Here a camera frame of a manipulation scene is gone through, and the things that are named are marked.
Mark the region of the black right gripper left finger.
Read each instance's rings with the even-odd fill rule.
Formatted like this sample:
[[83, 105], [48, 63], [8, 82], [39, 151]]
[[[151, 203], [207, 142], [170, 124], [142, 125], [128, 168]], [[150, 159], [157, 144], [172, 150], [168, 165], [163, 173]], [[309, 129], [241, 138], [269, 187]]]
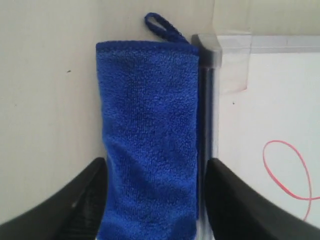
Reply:
[[56, 194], [0, 226], [2, 240], [94, 240], [105, 212], [106, 160], [98, 157]]

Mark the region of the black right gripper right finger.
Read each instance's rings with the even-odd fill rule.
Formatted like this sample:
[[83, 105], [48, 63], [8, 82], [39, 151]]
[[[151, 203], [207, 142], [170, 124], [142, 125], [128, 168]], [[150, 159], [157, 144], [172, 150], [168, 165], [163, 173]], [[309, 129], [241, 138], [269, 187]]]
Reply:
[[319, 228], [276, 206], [217, 158], [206, 167], [206, 209], [216, 240], [318, 240]]

